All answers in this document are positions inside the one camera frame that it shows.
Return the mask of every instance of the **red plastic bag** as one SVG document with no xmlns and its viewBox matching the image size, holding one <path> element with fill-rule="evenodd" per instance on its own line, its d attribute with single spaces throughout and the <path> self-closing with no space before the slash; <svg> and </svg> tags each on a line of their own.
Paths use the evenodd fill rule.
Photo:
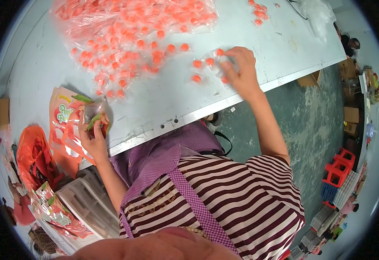
<svg viewBox="0 0 379 260">
<path fill-rule="evenodd" d="M 28 190 L 37 190 L 46 181 L 55 189 L 60 174 L 46 141 L 45 133 L 39 126 L 26 127 L 20 135 L 17 148 L 17 165 L 20 180 Z"/>
</svg>

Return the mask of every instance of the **floor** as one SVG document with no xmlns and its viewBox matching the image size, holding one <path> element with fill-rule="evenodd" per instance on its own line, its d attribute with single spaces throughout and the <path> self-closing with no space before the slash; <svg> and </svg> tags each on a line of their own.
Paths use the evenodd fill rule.
<svg viewBox="0 0 379 260">
<path fill-rule="evenodd" d="M 322 70 L 319 84 L 301 87 L 297 81 L 266 92 L 267 99 L 287 143 L 294 184 L 301 190 L 302 204 L 307 221 L 295 237 L 292 247 L 299 244 L 310 229 L 311 220 L 321 207 L 320 193 L 324 167 L 341 147 L 343 139 L 343 90 L 338 65 Z M 222 123 L 210 125 L 226 135 L 233 144 L 228 155 L 234 161 L 245 162 L 259 155 L 256 123 L 248 104 L 241 102 L 222 111 Z M 223 148 L 228 141 L 218 137 Z"/>
</svg>

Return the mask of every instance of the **maroon and white striped shirt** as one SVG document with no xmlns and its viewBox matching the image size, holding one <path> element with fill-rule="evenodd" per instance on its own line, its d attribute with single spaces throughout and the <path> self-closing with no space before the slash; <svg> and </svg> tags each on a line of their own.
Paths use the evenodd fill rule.
<svg viewBox="0 0 379 260">
<path fill-rule="evenodd" d="M 279 157 L 254 156 L 241 164 L 196 155 L 181 158 L 178 168 L 245 260 L 279 259 L 305 224 L 292 169 Z M 166 174 L 130 200 L 124 212 L 134 237 L 169 226 L 202 231 Z M 120 238 L 127 238 L 122 224 Z"/>
</svg>

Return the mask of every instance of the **black strap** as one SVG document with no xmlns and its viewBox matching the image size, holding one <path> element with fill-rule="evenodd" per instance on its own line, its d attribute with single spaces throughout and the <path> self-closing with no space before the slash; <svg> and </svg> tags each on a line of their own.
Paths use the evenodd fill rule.
<svg viewBox="0 0 379 260">
<path fill-rule="evenodd" d="M 225 153 L 224 156 L 227 156 L 231 152 L 231 150 L 233 149 L 233 144 L 230 142 L 230 140 L 222 132 L 215 131 L 214 135 L 222 137 L 222 138 L 226 139 L 230 143 L 231 148 L 230 148 L 230 150 L 227 153 L 226 153 L 226 151 L 223 148 L 223 152 Z"/>
</svg>

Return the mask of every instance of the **plastic crate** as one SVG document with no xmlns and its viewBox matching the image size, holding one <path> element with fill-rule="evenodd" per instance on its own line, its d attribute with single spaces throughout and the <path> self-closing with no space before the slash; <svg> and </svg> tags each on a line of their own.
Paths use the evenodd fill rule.
<svg viewBox="0 0 379 260">
<path fill-rule="evenodd" d="M 323 200 L 328 201 L 329 203 L 333 203 L 337 192 L 338 192 L 338 188 L 324 182 L 322 186 L 322 191 L 321 191 L 321 198 Z"/>
<path fill-rule="evenodd" d="M 320 211 L 318 211 L 317 215 L 312 218 L 311 227 L 315 230 L 318 230 L 324 221 L 326 221 L 327 218 L 331 215 L 331 213 L 333 213 L 333 211 L 334 210 L 332 208 L 324 205 Z"/>
<path fill-rule="evenodd" d="M 119 221 L 100 205 L 100 203 L 87 192 L 87 188 L 79 185 L 77 179 L 57 191 L 56 194 L 68 209 L 101 239 L 119 237 Z"/>
<path fill-rule="evenodd" d="M 301 242 L 311 251 L 321 242 L 321 238 L 315 231 L 310 230 L 302 237 Z"/>
<path fill-rule="evenodd" d="M 359 181 L 359 177 L 360 175 L 357 172 L 350 172 L 343 186 L 341 186 L 341 188 L 338 189 L 338 192 L 332 202 L 336 207 L 338 207 L 339 209 L 342 209 L 344 207 L 344 205 L 348 201 L 348 198 L 353 192 L 354 187 Z"/>
<path fill-rule="evenodd" d="M 114 220 L 119 221 L 119 215 L 111 203 L 109 195 L 98 185 L 96 185 L 97 178 L 93 174 L 87 174 L 82 178 L 78 178 L 82 185 L 87 188 L 89 192 L 104 208 L 106 212 L 114 218 Z"/>
</svg>

